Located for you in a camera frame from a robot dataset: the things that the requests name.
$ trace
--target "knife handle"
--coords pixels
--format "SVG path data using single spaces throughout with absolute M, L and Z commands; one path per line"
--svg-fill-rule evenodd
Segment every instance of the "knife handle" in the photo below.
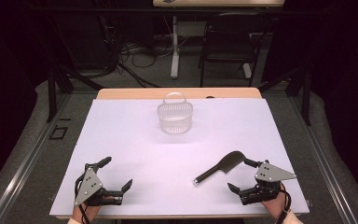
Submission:
M 203 173 L 202 175 L 199 175 L 199 177 L 197 177 L 194 180 L 194 185 L 198 185 L 202 180 L 206 179 L 208 176 L 212 175 L 214 172 L 216 172 L 218 170 L 218 166 L 215 165 L 214 167 L 212 167 L 211 169 L 207 170 L 205 173 Z

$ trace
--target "sleeve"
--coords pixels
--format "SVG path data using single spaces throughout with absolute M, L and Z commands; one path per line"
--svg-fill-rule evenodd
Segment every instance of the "sleeve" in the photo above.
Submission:
M 73 218 L 69 218 L 68 224 L 80 224 L 80 222 L 74 220 Z
M 303 224 L 293 213 L 292 210 L 287 214 L 286 218 L 283 221 L 283 224 Z

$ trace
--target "office chair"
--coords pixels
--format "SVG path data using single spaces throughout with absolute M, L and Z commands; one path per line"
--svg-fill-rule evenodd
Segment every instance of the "office chair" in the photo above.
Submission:
M 220 13 L 207 21 L 199 62 L 200 86 L 203 86 L 205 62 L 239 63 L 240 69 L 245 63 L 252 63 L 249 79 L 252 86 L 261 43 L 270 25 L 269 18 L 263 15 L 240 12 Z M 250 33 L 256 33 L 255 38 L 251 39 Z

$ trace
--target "clear plastic basket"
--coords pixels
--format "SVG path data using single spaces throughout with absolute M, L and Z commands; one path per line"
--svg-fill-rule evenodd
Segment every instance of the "clear plastic basket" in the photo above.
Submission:
M 159 125 L 166 133 L 185 133 L 191 127 L 193 105 L 181 92 L 171 92 L 158 107 Z

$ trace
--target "white table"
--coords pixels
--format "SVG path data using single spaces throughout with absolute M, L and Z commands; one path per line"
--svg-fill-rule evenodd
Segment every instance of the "white table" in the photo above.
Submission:
M 193 126 L 187 133 L 169 135 L 159 128 L 157 107 L 171 91 L 188 95 L 194 106 Z M 208 95 L 216 98 L 205 99 Z M 111 156 L 112 161 L 97 173 L 103 186 L 120 189 L 130 179 L 133 184 L 123 204 L 104 206 L 99 218 L 265 216 L 260 203 L 243 206 L 228 189 L 227 182 L 241 189 L 255 185 L 257 170 L 244 163 L 193 185 L 198 175 L 234 150 L 294 173 L 269 106 L 255 88 L 102 90 L 91 106 L 50 214 L 71 216 L 75 181 L 85 163 Z M 283 183 L 292 195 L 294 212 L 308 213 L 297 180 Z
M 155 7 L 282 7 L 284 0 L 174 0 L 166 2 L 164 0 L 153 0 Z M 198 28 L 202 23 L 197 23 L 192 27 Z M 203 32 L 195 32 L 193 34 L 203 34 Z M 171 67 L 171 78 L 178 78 L 179 75 L 179 48 L 178 48 L 178 20 L 173 17 L 172 23 L 172 36 L 173 36 L 173 56 Z M 249 64 L 243 67 L 245 75 L 249 77 L 251 70 Z

